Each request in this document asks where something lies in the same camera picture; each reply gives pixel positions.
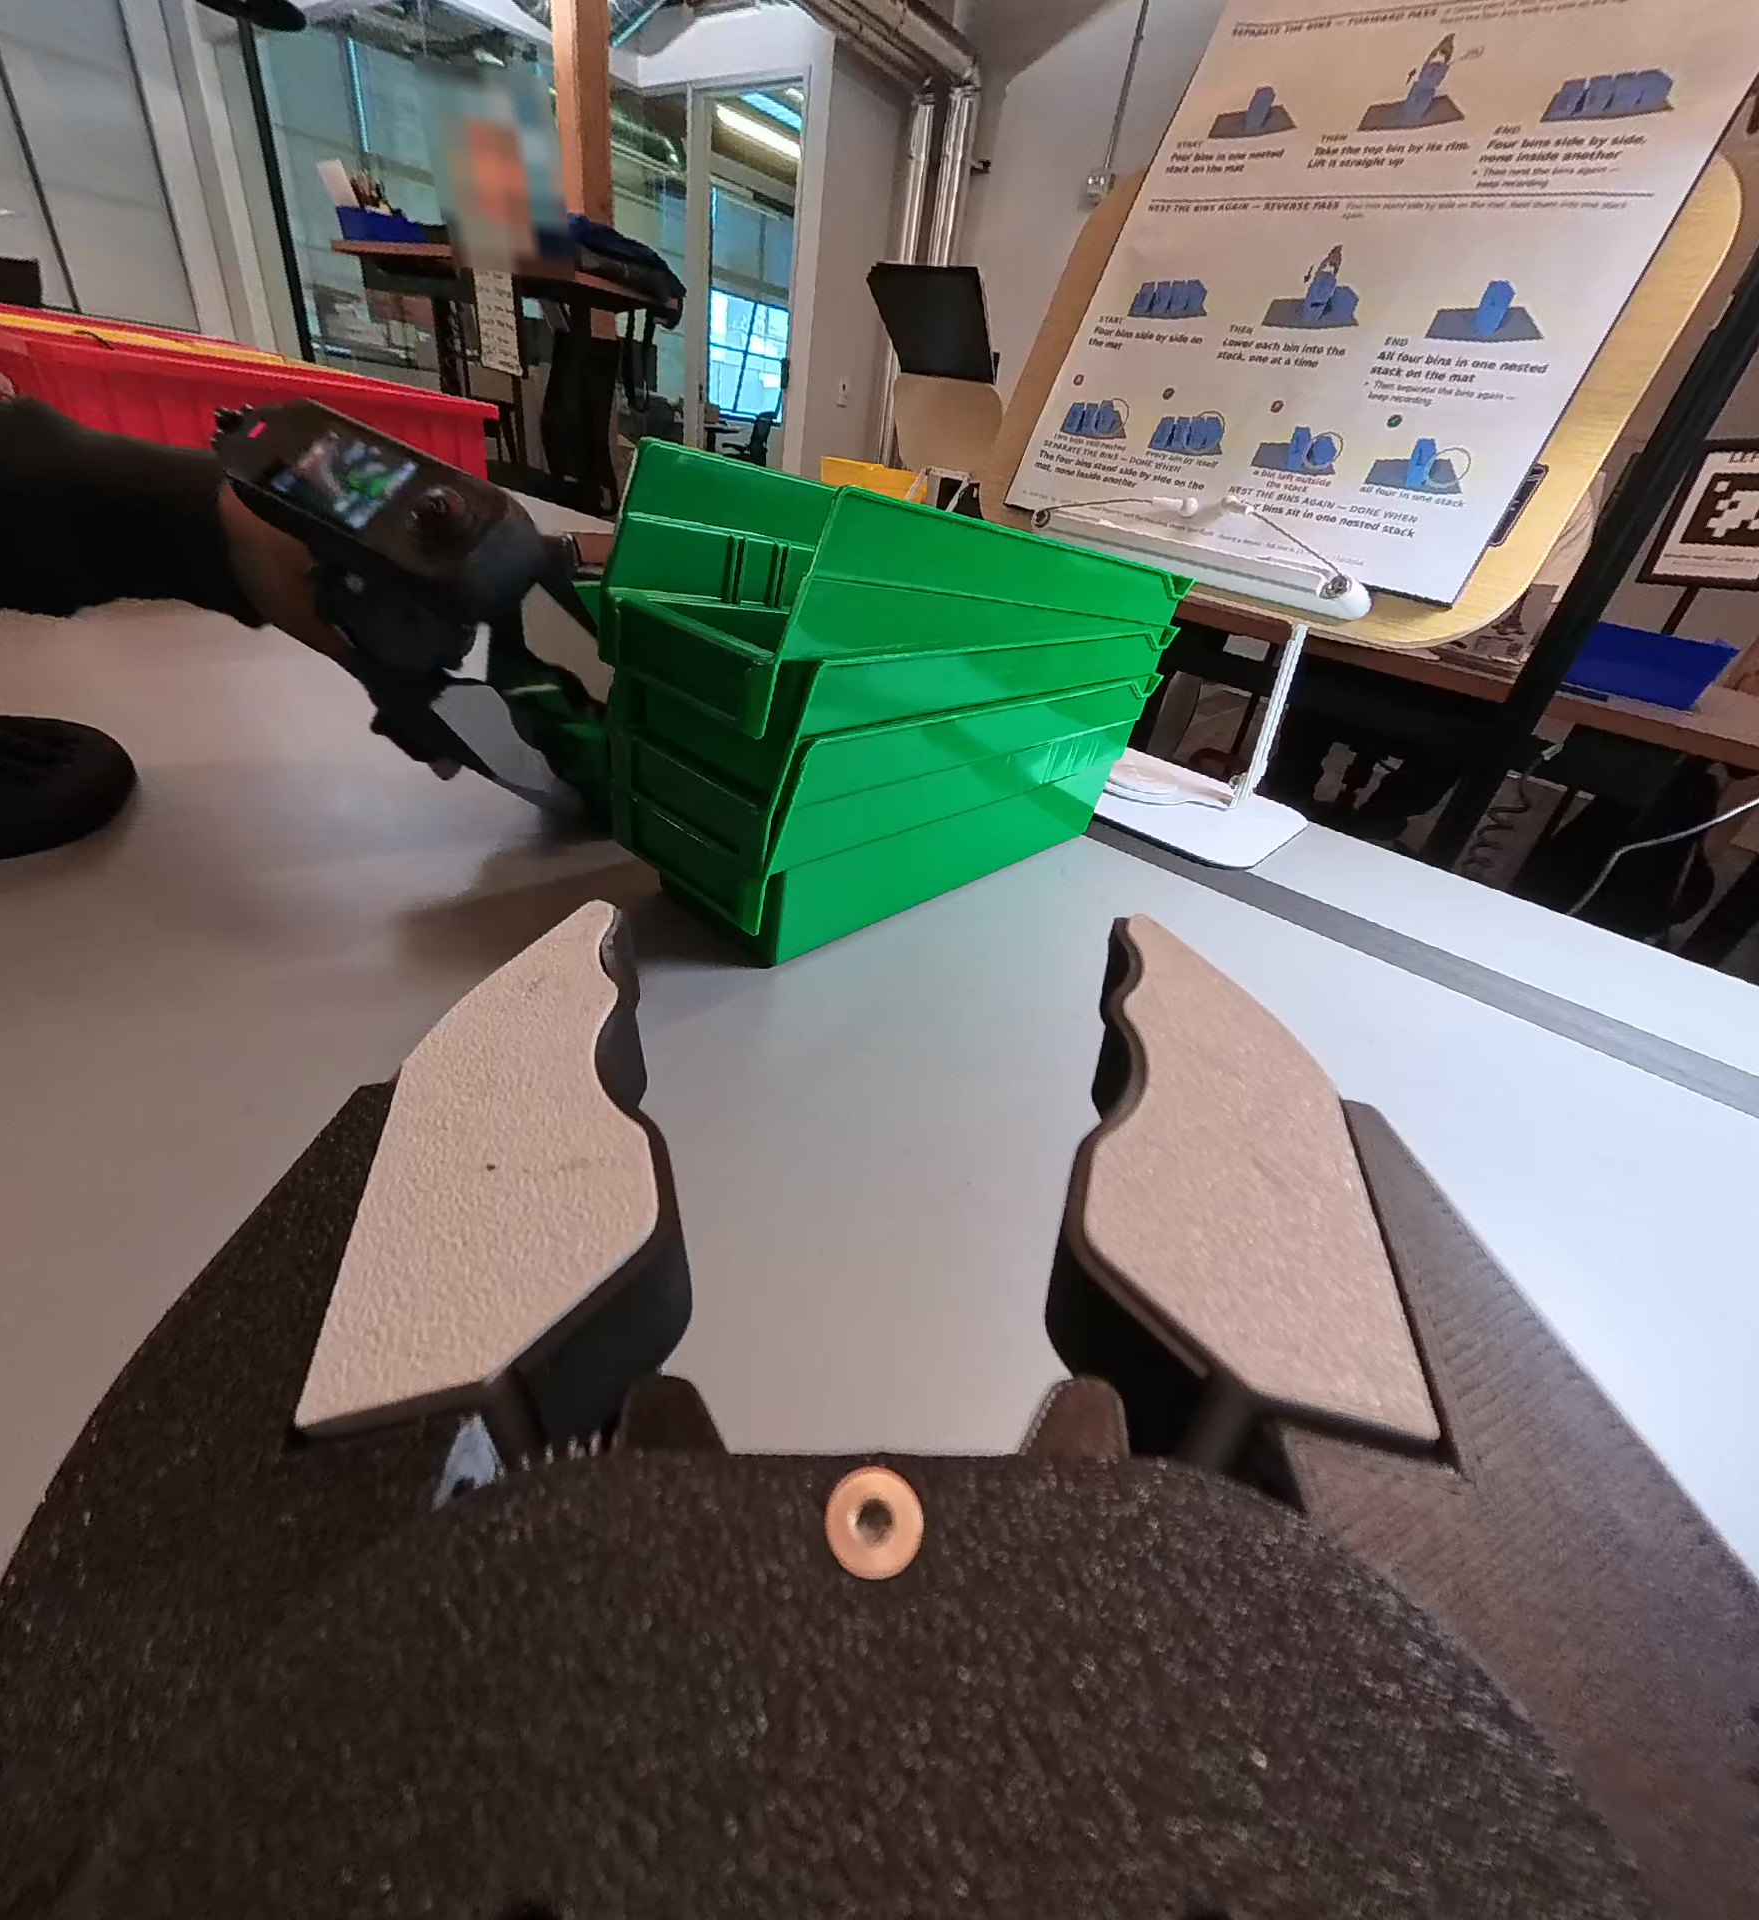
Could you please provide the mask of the black white marker sign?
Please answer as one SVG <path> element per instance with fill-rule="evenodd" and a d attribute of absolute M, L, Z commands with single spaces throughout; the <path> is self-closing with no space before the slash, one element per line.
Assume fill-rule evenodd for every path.
<path fill-rule="evenodd" d="M 1759 592 L 1759 437 L 1710 440 L 1696 451 L 1636 583 Z"/>

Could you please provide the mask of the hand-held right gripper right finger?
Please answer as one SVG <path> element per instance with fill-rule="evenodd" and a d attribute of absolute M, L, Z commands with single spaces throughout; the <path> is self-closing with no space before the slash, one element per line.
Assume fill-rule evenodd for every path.
<path fill-rule="evenodd" d="M 1112 924 L 1096 1122 L 1046 1326 L 1132 1452 L 1221 1473 L 1277 1430 L 1442 1454 L 1442 1417 L 1345 1105 L 1318 1060 L 1149 916 Z"/>

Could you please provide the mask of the pale wooden board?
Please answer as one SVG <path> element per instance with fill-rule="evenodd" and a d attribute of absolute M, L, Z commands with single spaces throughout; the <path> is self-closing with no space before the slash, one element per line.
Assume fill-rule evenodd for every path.
<path fill-rule="evenodd" d="M 1088 217 L 1065 262 L 998 437 L 981 467 L 981 504 L 988 520 L 1021 530 L 1031 525 L 1028 512 L 1008 506 L 1010 482 L 1143 179 L 1143 173 L 1118 179 Z M 1715 283 L 1739 218 L 1737 173 L 1729 160 L 1713 157 L 1543 447 L 1543 480 L 1515 516 L 1508 538 L 1477 562 L 1452 607 L 1378 594 L 1366 618 L 1320 621 L 1316 633 L 1374 652 L 1406 653 L 1442 645 L 1509 612 L 1557 546 L 1577 530 L 1594 532 L 1596 509 L 1623 499 L 1622 447 L 1640 426 L 1653 423 L 1646 396 L 1678 379 L 1682 331 L 1696 310 L 1706 309 L 1717 316 L 1727 309 L 1729 295 Z"/>

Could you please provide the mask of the yellow plastic crate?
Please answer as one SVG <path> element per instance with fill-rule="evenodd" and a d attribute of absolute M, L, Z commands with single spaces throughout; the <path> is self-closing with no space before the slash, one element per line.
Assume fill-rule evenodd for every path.
<path fill-rule="evenodd" d="M 60 309 L 29 309 L 0 303 L 0 331 L 16 335 L 57 335 L 92 342 L 106 350 L 182 353 L 225 362 L 285 366 L 271 350 L 247 348 L 225 339 L 175 333 L 117 319 L 75 315 Z"/>

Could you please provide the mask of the printed instruction sheet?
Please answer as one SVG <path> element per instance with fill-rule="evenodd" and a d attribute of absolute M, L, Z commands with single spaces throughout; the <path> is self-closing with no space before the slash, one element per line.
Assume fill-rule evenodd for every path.
<path fill-rule="evenodd" d="M 1228 5 L 1008 504 L 1448 606 L 1759 78 L 1759 2 Z"/>

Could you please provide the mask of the person's left hand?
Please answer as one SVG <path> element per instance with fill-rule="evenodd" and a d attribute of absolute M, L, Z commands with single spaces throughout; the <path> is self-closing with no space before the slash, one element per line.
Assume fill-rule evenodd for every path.
<path fill-rule="evenodd" d="M 233 578 L 258 621 L 348 668 L 350 641 L 321 616 L 312 595 L 309 549 L 260 518 L 233 484 L 221 486 L 221 528 Z"/>

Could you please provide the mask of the black ribbed pad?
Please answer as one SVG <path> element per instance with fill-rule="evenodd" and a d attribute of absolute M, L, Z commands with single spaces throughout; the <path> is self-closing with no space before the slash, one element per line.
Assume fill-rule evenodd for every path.
<path fill-rule="evenodd" d="M 0 714 L 0 859 L 52 852 L 111 825 L 137 785 L 107 732 Z"/>

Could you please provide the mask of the white document stand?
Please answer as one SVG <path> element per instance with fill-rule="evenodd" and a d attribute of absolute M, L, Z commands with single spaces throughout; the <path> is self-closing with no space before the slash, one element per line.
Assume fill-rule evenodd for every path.
<path fill-rule="evenodd" d="M 1212 780 L 1127 749 L 1107 777 L 1097 815 L 1230 872 L 1247 872 L 1287 847 L 1306 820 L 1262 798 L 1259 785 L 1289 714 L 1306 639 L 1316 625 L 1371 612 L 1370 590 L 1236 491 L 1215 499 L 1149 493 L 1064 502 L 1037 511 L 1033 528 L 1112 556 L 1167 562 L 1210 607 L 1232 607 L 1227 624 L 1234 633 L 1251 633 L 1255 618 L 1277 627 L 1273 683 L 1247 766 L 1228 780 Z"/>

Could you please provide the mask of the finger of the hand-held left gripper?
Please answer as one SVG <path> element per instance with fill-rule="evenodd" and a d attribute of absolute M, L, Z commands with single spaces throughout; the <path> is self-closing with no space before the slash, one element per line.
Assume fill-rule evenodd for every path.
<path fill-rule="evenodd" d="M 522 603 L 522 652 L 517 704 L 551 712 L 604 712 L 611 668 L 566 570 L 540 570 Z"/>
<path fill-rule="evenodd" d="M 491 641 L 478 675 L 445 674 L 436 714 L 477 772 L 564 818 L 599 818 L 599 700 L 522 641 Z"/>

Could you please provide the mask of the person's left forearm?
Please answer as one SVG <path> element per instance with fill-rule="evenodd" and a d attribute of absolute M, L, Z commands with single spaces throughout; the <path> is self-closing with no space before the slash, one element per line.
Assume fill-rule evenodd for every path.
<path fill-rule="evenodd" d="M 171 601 L 260 625 L 221 520 L 222 482 L 207 451 L 0 399 L 0 612 Z"/>

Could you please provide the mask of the brown wooden table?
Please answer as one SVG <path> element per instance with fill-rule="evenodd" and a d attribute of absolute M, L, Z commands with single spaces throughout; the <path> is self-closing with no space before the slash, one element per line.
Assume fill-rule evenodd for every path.
<path fill-rule="evenodd" d="M 1163 675 L 1190 674 L 1203 682 L 1265 693 L 1277 663 L 1277 641 L 1265 641 L 1266 653 L 1255 658 L 1262 641 L 1247 627 L 1247 614 L 1234 625 L 1234 609 L 1219 612 L 1192 603 L 1179 614 L 1179 637 L 1163 655 Z M 1461 659 L 1431 658 L 1421 652 L 1397 652 L 1371 644 L 1309 636 L 1307 659 L 1324 659 L 1371 674 L 1375 679 L 1421 685 L 1480 707 L 1502 707 L 1514 683 Z M 1740 774 L 1759 777 L 1759 696 L 1710 685 L 1694 708 L 1675 711 L 1630 700 L 1594 699 L 1571 688 L 1560 689 L 1546 708 L 1540 728 L 1606 732 L 1649 747 L 1723 764 Z"/>

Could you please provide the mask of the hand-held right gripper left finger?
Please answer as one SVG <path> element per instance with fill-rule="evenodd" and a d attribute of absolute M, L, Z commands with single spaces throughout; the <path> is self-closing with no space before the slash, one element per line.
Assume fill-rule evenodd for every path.
<path fill-rule="evenodd" d="M 293 1426 L 477 1418 L 594 1448 L 695 1313 L 625 913 L 588 900 L 471 989 L 394 1084 Z"/>

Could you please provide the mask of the light grey desk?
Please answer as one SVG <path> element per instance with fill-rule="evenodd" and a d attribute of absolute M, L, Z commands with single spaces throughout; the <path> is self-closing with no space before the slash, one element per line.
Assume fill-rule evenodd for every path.
<path fill-rule="evenodd" d="M 1378 1108 L 1759 1577 L 1759 989 L 1307 833 L 1248 877 L 1084 838 L 798 962 L 739 965 L 619 852 L 439 785 L 276 632 L 0 618 L 0 712 L 114 732 L 116 830 L 0 865 L 0 1571 L 183 1285 L 468 987 L 631 917 L 648 1111 L 739 1448 L 996 1452 L 1143 913 Z"/>

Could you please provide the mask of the red plastic crate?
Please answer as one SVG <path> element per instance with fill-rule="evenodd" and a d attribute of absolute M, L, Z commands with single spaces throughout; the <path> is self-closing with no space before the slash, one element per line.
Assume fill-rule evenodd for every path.
<path fill-rule="evenodd" d="M 31 398 L 81 426 L 173 447 L 205 447 L 219 412 L 314 399 L 484 477 L 488 433 L 498 417 L 493 403 L 285 362 L 271 368 L 0 331 L 0 398 Z"/>

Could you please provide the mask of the brown office desk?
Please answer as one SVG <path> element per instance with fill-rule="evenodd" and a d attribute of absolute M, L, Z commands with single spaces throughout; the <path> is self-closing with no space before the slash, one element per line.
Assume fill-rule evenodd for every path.
<path fill-rule="evenodd" d="M 372 295 L 427 300 L 442 389 L 473 396 L 473 368 L 510 386 L 486 469 L 586 512 L 617 506 L 617 430 L 648 423 L 658 344 L 683 316 L 687 285 L 659 253 L 586 217 L 537 228 L 534 254 L 483 270 L 445 228 L 340 211 L 335 250 Z"/>

